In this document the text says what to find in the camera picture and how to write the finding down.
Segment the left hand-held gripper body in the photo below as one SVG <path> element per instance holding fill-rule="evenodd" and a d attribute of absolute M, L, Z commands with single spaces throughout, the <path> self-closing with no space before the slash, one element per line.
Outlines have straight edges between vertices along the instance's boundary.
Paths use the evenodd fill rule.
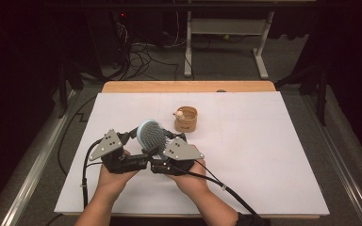
<path fill-rule="evenodd" d="M 148 156 L 146 154 L 126 154 L 121 143 L 119 132 L 110 129 L 104 136 L 97 140 L 89 153 L 89 160 L 101 159 L 103 165 L 110 173 L 122 174 L 147 168 Z"/>

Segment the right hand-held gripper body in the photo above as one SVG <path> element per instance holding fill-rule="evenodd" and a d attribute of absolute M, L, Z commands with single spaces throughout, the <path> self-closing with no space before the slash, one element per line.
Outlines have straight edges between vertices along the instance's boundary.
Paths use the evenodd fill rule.
<path fill-rule="evenodd" d="M 157 147 L 150 160 L 151 171 L 161 174 L 185 174 L 192 168 L 195 160 L 204 158 L 195 145 L 177 137 L 163 147 Z"/>

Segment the light blue hairbrush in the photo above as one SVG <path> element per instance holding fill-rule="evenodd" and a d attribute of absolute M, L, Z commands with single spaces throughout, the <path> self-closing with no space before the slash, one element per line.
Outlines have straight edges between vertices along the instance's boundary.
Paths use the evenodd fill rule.
<path fill-rule="evenodd" d="M 158 146 L 158 152 L 152 156 L 155 160 L 167 160 L 168 157 L 163 154 L 168 144 L 165 130 L 155 120 L 143 121 L 137 131 L 137 140 L 142 149 L 148 149 Z"/>

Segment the person's right hand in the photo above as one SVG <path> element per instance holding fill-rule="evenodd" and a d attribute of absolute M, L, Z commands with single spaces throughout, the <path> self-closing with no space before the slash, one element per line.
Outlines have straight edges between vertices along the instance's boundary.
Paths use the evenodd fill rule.
<path fill-rule="evenodd" d="M 196 160 L 190 172 L 206 176 L 206 162 L 203 159 Z M 201 194 L 209 191 L 206 179 L 195 177 L 193 175 L 169 175 L 173 181 L 175 181 L 178 188 L 189 198 L 194 199 Z"/>

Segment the person's left hand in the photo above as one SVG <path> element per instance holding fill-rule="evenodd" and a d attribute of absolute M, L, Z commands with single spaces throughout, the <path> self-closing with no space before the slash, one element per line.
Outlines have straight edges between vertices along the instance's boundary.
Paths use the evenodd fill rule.
<path fill-rule="evenodd" d="M 137 170 L 122 174 L 110 173 L 105 166 L 102 166 L 96 192 L 106 198 L 117 199 L 127 182 L 137 173 Z"/>

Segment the tan pot with animal figure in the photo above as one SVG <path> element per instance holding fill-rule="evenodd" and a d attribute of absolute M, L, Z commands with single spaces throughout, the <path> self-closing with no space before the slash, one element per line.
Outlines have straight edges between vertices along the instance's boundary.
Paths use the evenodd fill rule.
<path fill-rule="evenodd" d="M 192 106 L 181 106 L 174 113 L 174 128 L 178 132 L 191 133 L 196 130 L 198 111 Z"/>

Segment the white table cover sheet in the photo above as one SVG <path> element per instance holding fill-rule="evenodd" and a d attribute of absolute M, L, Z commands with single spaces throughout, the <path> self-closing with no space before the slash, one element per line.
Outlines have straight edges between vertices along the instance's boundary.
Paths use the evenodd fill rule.
<path fill-rule="evenodd" d="M 88 148 L 108 130 L 130 131 L 147 119 L 174 128 L 181 106 L 198 111 L 187 135 L 207 167 L 264 217 L 326 216 L 328 207 L 280 92 L 101 93 L 61 190 L 56 212 L 83 210 L 81 181 L 94 192 L 99 165 L 85 168 Z"/>

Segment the black metal stand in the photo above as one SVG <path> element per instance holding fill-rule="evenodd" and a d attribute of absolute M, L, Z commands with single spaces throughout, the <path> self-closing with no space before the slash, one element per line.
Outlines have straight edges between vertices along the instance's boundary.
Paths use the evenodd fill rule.
<path fill-rule="evenodd" d="M 300 84 L 299 92 L 302 95 L 317 95 L 316 115 L 322 126 L 325 122 L 327 71 L 320 63 L 305 66 L 297 72 L 277 81 L 274 85 L 277 89 L 286 84 Z"/>
<path fill-rule="evenodd" d="M 84 88 L 81 72 L 73 64 L 61 62 L 58 66 L 58 96 L 60 102 L 58 117 L 60 119 L 64 117 L 68 108 L 67 85 L 70 85 L 74 90 L 81 90 Z"/>

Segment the dark computer tower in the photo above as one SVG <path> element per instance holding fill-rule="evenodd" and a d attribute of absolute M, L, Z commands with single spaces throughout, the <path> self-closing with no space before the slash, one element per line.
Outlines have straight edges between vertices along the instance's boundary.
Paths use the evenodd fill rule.
<path fill-rule="evenodd" d="M 87 13 L 87 18 L 100 65 L 123 66 L 125 56 L 113 12 L 92 11 Z"/>

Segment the white metal stand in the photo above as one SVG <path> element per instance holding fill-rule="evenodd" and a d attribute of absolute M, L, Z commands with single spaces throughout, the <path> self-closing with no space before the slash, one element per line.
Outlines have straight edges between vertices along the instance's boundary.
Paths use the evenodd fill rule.
<path fill-rule="evenodd" d="M 184 61 L 184 75 L 192 76 L 192 48 L 191 38 L 193 34 L 199 35 L 241 35 L 241 36 L 259 36 L 259 45 L 252 50 L 255 64 L 259 75 L 263 80 L 269 78 L 262 52 L 267 37 L 272 26 L 274 12 L 268 13 L 266 19 L 256 20 L 239 20 L 239 19 L 197 19 L 188 12 L 187 17 L 187 39 L 186 52 Z"/>

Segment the aluminium floor rail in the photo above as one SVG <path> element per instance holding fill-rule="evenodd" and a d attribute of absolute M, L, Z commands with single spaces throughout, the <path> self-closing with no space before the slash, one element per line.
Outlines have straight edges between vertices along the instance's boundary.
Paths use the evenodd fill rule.
<path fill-rule="evenodd" d="M 316 107 L 312 103 L 310 96 L 303 96 L 303 101 L 308 108 L 311 116 L 314 118 L 317 127 L 321 131 L 321 136 L 326 143 L 326 150 L 330 156 L 330 160 L 334 169 L 343 184 L 343 187 L 349 197 L 351 204 L 353 205 L 355 212 L 358 214 L 360 221 L 362 222 L 362 191 L 353 175 L 348 169 L 342 155 L 339 152 L 339 148 L 333 141 L 332 136 L 325 125 L 321 124 L 320 118 L 317 116 Z"/>
<path fill-rule="evenodd" d="M 19 188 L 16 197 L 14 198 L 9 210 L 7 211 L 0 226 L 16 226 L 21 218 L 26 206 L 28 205 L 38 183 L 46 167 L 46 164 L 52 154 L 60 133 L 69 118 L 69 111 L 76 102 L 79 94 L 72 90 L 69 94 L 65 95 L 67 107 L 57 117 L 53 118 L 52 124 L 47 129 L 47 133 L 42 137 L 38 155 L 32 163 L 31 168 Z"/>

